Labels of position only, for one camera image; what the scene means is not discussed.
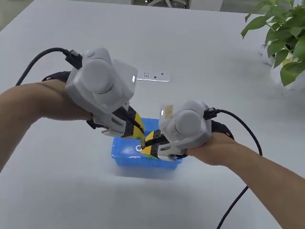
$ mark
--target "black wrist strap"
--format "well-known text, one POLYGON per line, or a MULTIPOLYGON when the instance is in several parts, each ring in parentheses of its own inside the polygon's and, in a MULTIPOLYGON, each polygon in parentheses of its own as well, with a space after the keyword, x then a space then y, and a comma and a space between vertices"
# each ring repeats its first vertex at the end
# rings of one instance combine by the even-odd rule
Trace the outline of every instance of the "black wrist strap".
POLYGON ((212 133, 215 133, 215 132, 228 135, 230 138, 232 138, 234 140, 233 134, 231 133, 231 131, 229 130, 229 128, 226 125, 212 120, 212 133))
POLYGON ((67 82, 69 78, 70 72, 59 72, 59 73, 54 73, 52 75, 49 75, 45 77, 42 81, 47 81, 47 80, 60 80, 64 83, 67 82))

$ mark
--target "forearm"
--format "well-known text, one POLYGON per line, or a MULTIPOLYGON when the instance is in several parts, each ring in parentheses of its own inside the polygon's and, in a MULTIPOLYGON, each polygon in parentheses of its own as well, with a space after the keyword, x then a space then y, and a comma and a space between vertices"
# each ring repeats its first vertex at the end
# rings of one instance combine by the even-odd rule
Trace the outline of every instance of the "forearm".
POLYGON ((33 84, 13 87, 0 95, 0 171, 38 119, 33 84))
POLYGON ((305 228, 305 179, 238 144, 223 165, 249 186, 283 229, 305 228))

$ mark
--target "wall socket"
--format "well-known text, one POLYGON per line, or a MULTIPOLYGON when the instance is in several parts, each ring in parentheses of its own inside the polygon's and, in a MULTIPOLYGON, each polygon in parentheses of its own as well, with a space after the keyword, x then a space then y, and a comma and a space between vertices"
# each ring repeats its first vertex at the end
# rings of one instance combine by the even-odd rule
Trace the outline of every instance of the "wall socket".
POLYGON ((170 83, 172 81, 172 77, 169 72, 138 69, 137 80, 170 83))

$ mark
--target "table surface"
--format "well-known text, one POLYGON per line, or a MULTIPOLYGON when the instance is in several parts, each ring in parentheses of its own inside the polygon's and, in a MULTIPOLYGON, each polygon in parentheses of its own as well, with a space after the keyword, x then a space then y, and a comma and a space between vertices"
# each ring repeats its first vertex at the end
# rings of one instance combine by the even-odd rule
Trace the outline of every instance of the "table surface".
MULTIPOLYGON (((257 51, 266 29, 242 40, 244 16, 37 0, 0 33, 0 92, 44 49, 103 46, 131 65, 171 72, 172 83, 137 83, 131 105, 142 117, 157 118, 163 101, 198 99, 228 109, 252 128, 266 157, 305 176, 305 96, 273 85, 257 51)), ((53 53, 25 82, 69 69, 53 53)), ((218 120, 255 149, 235 120, 218 120)), ((191 157, 175 171, 120 168, 111 145, 85 122, 38 121, 0 175, 0 228, 212 229, 244 187, 227 168, 191 157)), ((224 223, 235 228, 280 227, 248 191, 224 223)))

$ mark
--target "white pot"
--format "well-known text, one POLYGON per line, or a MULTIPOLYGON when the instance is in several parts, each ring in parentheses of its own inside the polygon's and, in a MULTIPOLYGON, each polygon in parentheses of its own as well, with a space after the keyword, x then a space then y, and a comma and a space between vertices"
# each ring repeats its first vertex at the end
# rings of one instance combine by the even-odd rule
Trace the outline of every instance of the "white pot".
POLYGON ((275 59, 273 57, 270 57, 270 58, 268 57, 267 48, 264 45, 261 45, 259 52, 262 55, 262 58, 261 58, 262 62, 272 66, 271 71, 270 71, 270 76, 276 85, 278 85, 286 90, 293 90, 293 91, 301 91, 301 90, 305 89, 305 71, 302 72, 296 78, 296 80, 294 82, 292 82, 291 84, 289 84, 287 86, 284 86, 282 83, 282 80, 281 80, 281 75, 280 75, 281 69, 283 67, 283 63, 281 63, 276 68, 273 68, 275 59))

